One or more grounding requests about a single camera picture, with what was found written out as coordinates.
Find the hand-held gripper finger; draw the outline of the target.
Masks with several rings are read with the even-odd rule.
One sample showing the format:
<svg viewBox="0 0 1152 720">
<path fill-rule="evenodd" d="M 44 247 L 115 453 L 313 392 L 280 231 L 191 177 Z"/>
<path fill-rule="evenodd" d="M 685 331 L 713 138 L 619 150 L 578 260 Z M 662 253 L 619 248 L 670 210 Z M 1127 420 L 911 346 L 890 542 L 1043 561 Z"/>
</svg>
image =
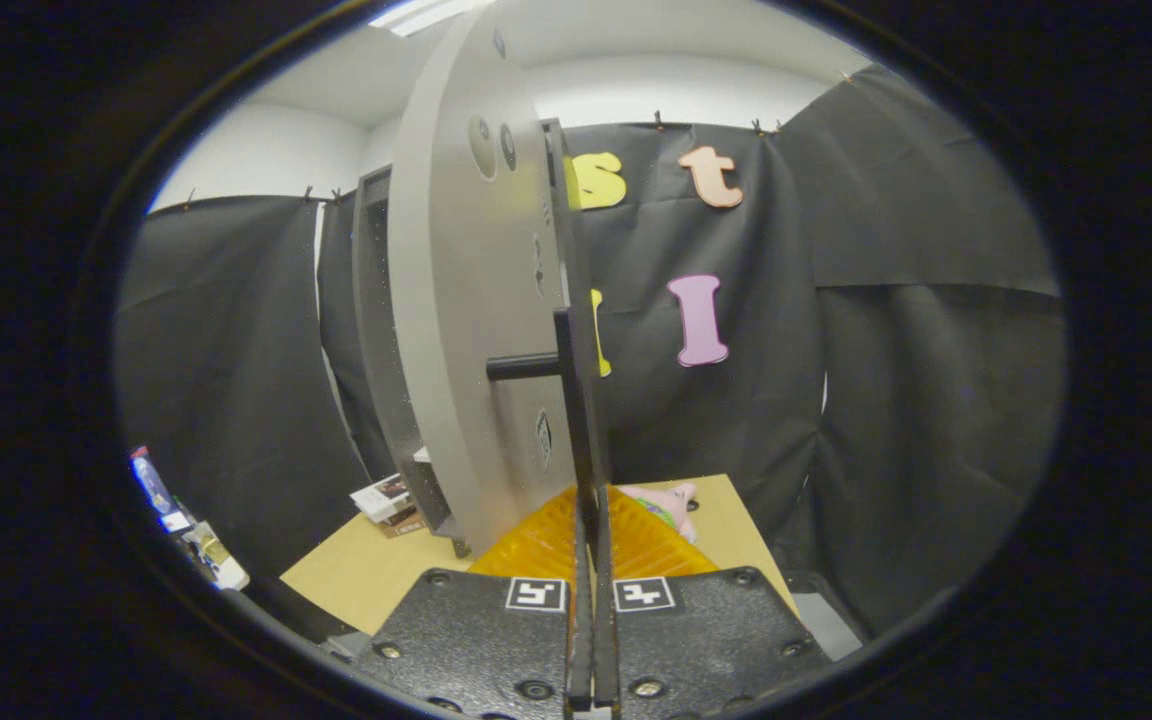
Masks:
<svg viewBox="0 0 1152 720">
<path fill-rule="evenodd" d="M 829 665 L 759 568 L 714 564 L 623 488 L 600 501 L 591 660 L 612 717 L 728 719 Z"/>
<path fill-rule="evenodd" d="M 593 588 L 566 488 L 471 566 L 422 571 L 357 652 L 408 705 L 468 719 L 571 719 L 593 705 Z"/>
</svg>

